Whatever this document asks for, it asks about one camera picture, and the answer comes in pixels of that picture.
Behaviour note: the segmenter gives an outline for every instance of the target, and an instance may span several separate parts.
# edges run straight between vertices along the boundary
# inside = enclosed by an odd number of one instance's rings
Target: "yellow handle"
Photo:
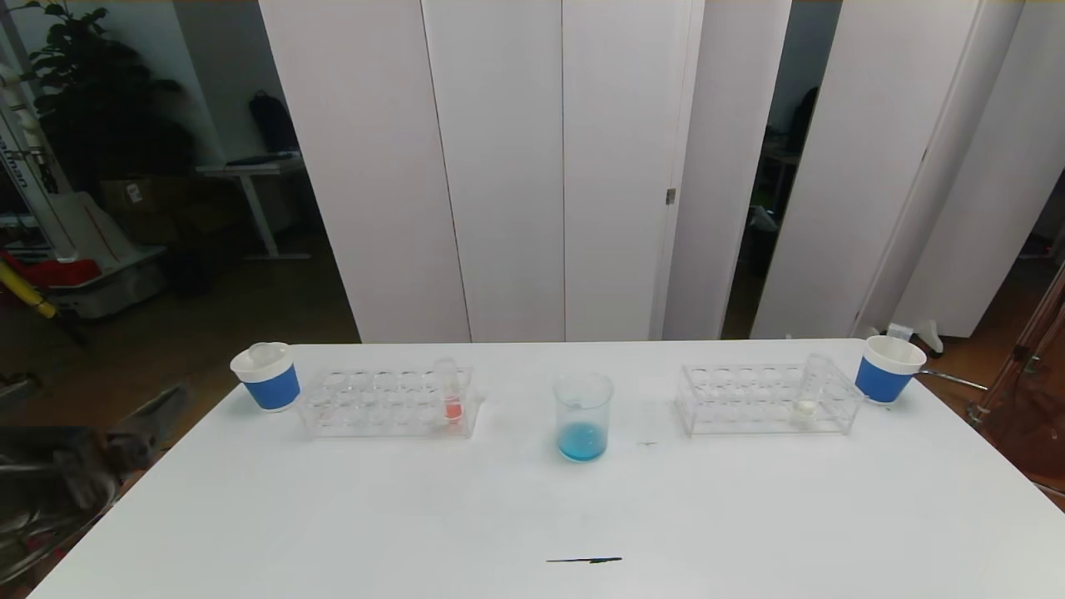
[[[55,306],[45,302],[45,298],[30,284],[26,282],[26,279],[18,276],[18,273],[13,271],[3,260],[0,260],[0,282],[10,289],[19,300],[26,302],[27,306],[37,310],[46,319],[55,315]]]

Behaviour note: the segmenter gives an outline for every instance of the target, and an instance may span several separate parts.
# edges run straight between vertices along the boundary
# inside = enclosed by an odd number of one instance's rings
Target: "blue cup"
[[[251,352],[257,346],[271,346],[268,363],[257,363],[251,358]],[[299,379],[296,377],[296,366],[292,361],[292,352],[284,343],[256,343],[241,352],[229,362],[230,370],[241,379],[244,387],[251,393],[259,407],[266,411],[288,409],[299,395]]]
[[[870,400],[889,404],[899,398],[928,358],[917,345],[878,335],[866,340],[854,384]]]

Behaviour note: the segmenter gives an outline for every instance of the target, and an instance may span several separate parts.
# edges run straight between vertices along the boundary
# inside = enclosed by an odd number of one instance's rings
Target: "cardboard box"
[[[142,177],[101,181],[100,187],[103,209],[114,216],[165,212],[207,199],[245,201],[234,181],[213,177]]]
[[[203,200],[166,212],[118,214],[118,225],[135,243],[187,245],[250,220],[239,207]]]
[[[184,246],[250,215],[232,181],[208,177],[150,177],[103,181],[104,208],[135,243]]]

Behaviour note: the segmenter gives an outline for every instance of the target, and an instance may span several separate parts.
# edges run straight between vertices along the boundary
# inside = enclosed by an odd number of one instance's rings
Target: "blue liquid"
[[[589,422],[572,422],[558,432],[558,451],[574,462],[591,462],[606,451],[606,431]]]

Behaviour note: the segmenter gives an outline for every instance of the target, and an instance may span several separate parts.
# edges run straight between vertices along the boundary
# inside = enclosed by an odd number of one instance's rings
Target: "clear acrylic test tube rack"
[[[302,388],[296,410],[315,437],[469,438],[480,407],[472,382],[473,369],[459,368],[455,401],[432,370],[330,370]]]
[[[689,436],[848,434],[865,395],[831,359],[805,363],[685,366],[676,406]]]

